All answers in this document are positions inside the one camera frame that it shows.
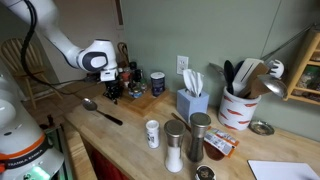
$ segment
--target spatula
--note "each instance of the spatula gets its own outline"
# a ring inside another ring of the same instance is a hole
[[[262,60],[253,58],[247,58],[244,60],[232,83],[234,95],[238,96],[239,92],[246,86],[248,77],[251,72],[261,62],[263,63]]]
[[[230,94],[233,94],[233,85],[232,82],[234,80],[234,67],[229,60],[224,62],[224,76],[227,81],[227,91]]]
[[[255,78],[253,82],[251,83],[251,91],[248,97],[245,97],[247,99],[255,99],[259,95],[263,95],[266,93],[271,92],[269,88],[267,88],[259,78]]]
[[[250,94],[252,90],[252,82],[257,78],[258,75],[266,74],[269,71],[269,68],[263,63],[259,63],[254,70],[251,72],[247,79],[247,83],[244,89],[242,89],[238,95],[238,97],[246,97]]]

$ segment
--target cabinet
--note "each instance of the cabinet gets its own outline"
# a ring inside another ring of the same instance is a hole
[[[308,35],[306,36],[303,45],[300,49],[300,52],[297,56],[296,61],[294,62],[287,81],[288,87],[288,96],[284,98],[285,101],[288,99],[299,100],[311,104],[320,105],[320,102],[314,101],[303,96],[295,96],[292,94],[293,91],[299,90],[303,92],[313,93],[320,95],[320,91],[307,89],[307,88],[300,88],[297,87],[297,83],[303,74],[305,68],[307,66],[318,66],[320,67],[319,60],[313,60],[315,58],[320,58],[320,30],[312,28],[309,30]]]

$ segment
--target stainless steel canister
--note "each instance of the stainless steel canister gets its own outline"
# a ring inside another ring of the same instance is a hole
[[[170,172],[179,172],[183,167],[181,144],[186,127],[179,120],[169,120],[164,125],[164,131],[168,143],[165,166]]]
[[[200,162],[203,159],[204,136],[211,119],[207,114],[197,112],[190,116],[190,123],[192,140],[187,156],[192,162]]]

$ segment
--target metal lid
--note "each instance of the metal lid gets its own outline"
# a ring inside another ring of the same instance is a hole
[[[184,135],[186,127],[182,122],[174,119],[169,120],[165,123],[164,131],[172,137],[179,137],[181,135]]]
[[[191,114],[190,122],[194,126],[208,127],[211,124],[211,119],[207,114],[197,112],[197,113]]]
[[[260,120],[252,120],[249,125],[249,129],[256,134],[263,136],[274,134],[273,127],[270,124]]]

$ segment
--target white paper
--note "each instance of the white paper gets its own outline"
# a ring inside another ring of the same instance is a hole
[[[306,163],[248,160],[257,180],[320,180]]]

